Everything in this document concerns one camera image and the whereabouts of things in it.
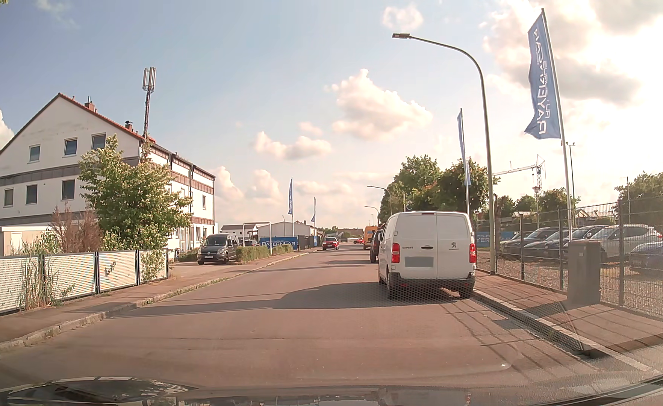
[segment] construction crane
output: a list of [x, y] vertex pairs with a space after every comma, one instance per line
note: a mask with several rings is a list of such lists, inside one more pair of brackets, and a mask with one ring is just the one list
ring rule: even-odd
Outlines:
[[536, 206], [537, 206], [537, 228], [539, 228], [539, 192], [542, 190], [542, 170], [544, 169], [544, 159], [542, 159], [539, 155], [537, 155], [537, 160], [534, 165], [527, 165], [523, 166], [522, 168], [515, 168], [515, 169], [512, 169], [512, 161], [510, 161], [509, 171], [497, 172], [493, 173], [492, 175], [493, 176], [506, 175], [507, 173], [529, 171], [530, 169], [534, 171], [533, 176], [535, 176], [537, 180], [537, 183], [535, 186], [532, 187], [532, 190], [534, 190], [534, 199], [536, 201]]

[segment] yellow truck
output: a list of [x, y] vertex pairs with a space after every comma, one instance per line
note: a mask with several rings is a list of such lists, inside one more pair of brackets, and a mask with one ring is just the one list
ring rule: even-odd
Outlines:
[[372, 246], [372, 237], [374, 236], [374, 232], [378, 229], [379, 227], [377, 226], [364, 227], [364, 235], [362, 236], [364, 239], [364, 249], [369, 249]]

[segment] blue flag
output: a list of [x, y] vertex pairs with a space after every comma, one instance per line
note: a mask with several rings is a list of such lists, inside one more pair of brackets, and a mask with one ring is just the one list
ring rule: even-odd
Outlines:
[[560, 101], [557, 99], [557, 78], [554, 75], [552, 47], [547, 36], [544, 10], [527, 32], [531, 63], [529, 87], [534, 117], [524, 130], [537, 139], [562, 138]]
[[291, 178], [291, 182], [289, 182], [289, 214], [290, 215], [294, 214], [293, 188], [294, 188], [294, 178]]
[[457, 126], [459, 127], [459, 146], [462, 148], [462, 161], [464, 162], [464, 186], [471, 186], [471, 177], [469, 176], [469, 162], [464, 154], [464, 124], [462, 120], [462, 109], [459, 109], [457, 115]]

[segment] sky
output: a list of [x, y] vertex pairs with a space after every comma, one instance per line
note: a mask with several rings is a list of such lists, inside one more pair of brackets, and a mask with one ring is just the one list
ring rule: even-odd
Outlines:
[[[11, 0], [0, 7], [0, 148], [58, 92], [142, 128], [145, 67], [156, 67], [149, 134], [215, 174], [219, 224], [295, 220], [371, 224], [405, 157], [444, 170], [467, 154], [492, 170], [544, 161], [565, 185], [558, 139], [523, 131], [533, 116], [526, 32], [544, 7], [580, 205], [663, 170], [663, 0], [334, 0], [183, 3]], [[497, 195], [532, 194], [532, 171]]]

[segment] blue banner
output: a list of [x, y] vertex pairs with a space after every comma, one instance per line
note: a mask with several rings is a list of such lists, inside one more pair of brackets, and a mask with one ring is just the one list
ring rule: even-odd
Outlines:
[[[259, 237], [259, 244], [268, 247], [269, 237]], [[272, 237], [272, 246], [291, 244], [294, 249], [297, 249], [296, 237]]]
[[464, 153], [464, 124], [462, 120], [462, 109], [459, 109], [457, 115], [457, 126], [459, 127], [459, 146], [462, 148], [462, 161], [464, 162], [464, 186], [471, 186], [471, 178], [469, 177], [469, 162], [466, 160]]
[[[500, 241], [511, 240], [514, 235], [517, 234], [514, 231], [503, 231], [500, 235]], [[489, 231], [477, 231], [474, 234], [474, 240], [477, 242], [477, 247], [489, 247]]]
[[529, 89], [534, 117], [524, 132], [537, 139], [562, 138], [560, 101], [557, 99], [557, 78], [554, 75], [553, 53], [547, 37], [544, 10], [527, 32], [529, 39]]
[[294, 214], [294, 195], [293, 195], [293, 188], [294, 188], [294, 178], [291, 178], [291, 182], [289, 182], [289, 213], [290, 215]]

